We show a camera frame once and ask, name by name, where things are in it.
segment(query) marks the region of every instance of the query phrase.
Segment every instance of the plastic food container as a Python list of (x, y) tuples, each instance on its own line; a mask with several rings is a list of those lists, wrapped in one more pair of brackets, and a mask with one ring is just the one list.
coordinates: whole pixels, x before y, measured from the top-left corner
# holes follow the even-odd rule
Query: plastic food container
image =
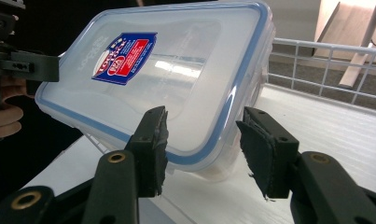
[(260, 1), (104, 11), (36, 102), (111, 150), (125, 147), (148, 109), (165, 105), (169, 168), (222, 179), (240, 151), (235, 120), (261, 89), (271, 17)]

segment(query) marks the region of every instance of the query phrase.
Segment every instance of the container lid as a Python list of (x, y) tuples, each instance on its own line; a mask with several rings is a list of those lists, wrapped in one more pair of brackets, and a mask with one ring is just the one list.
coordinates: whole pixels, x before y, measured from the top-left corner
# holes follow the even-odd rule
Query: container lid
[(197, 163), (234, 122), (235, 93), (244, 91), (253, 55), (268, 48), (259, 40), (272, 35), (270, 16), (247, 1), (107, 10), (65, 52), (60, 82), (43, 83), (36, 102), (113, 145), (128, 141), (148, 109), (165, 105), (169, 161)]

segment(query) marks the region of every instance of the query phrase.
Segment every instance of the white wire rack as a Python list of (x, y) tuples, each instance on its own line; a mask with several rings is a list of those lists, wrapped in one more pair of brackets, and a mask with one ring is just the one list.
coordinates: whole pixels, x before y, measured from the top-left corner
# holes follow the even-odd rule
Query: white wire rack
[(108, 152), (110, 152), (109, 148), (106, 147), (103, 143), (101, 143), (100, 141), (98, 141), (94, 136), (92, 136), (91, 134), (88, 134), (88, 133), (83, 133), (88, 139), (89, 141), (92, 142), (92, 144), (103, 154), (106, 154)]
[[(297, 91), (315, 89), (307, 92), (376, 109), (376, 49), (282, 38), (275, 38), (273, 45), (287, 50), (272, 52), (268, 83)], [(366, 61), (353, 63), (351, 58), (355, 54), (367, 56)], [(338, 85), (348, 67), (360, 69), (359, 79), (351, 89)]]

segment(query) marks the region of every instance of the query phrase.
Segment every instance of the finger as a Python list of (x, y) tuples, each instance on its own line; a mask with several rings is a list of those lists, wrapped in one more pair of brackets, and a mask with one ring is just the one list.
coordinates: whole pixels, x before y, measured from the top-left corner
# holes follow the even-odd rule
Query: finger
[(10, 136), (21, 130), (21, 124), (16, 121), (11, 124), (0, 127), (0, 138)]
[(1, 86), (25, 86), (26, 80), (20, 77), (1, 77)]
[(12, 124), (22, 118), (23, 112), (14, 105), (3, 105), (4, 110), (0, 110), (0, 127)]
[(2, 87), (2, 99), (5, 101), (13, 96), (25, 95), (26, 90), (27, 88), (25, 86)]

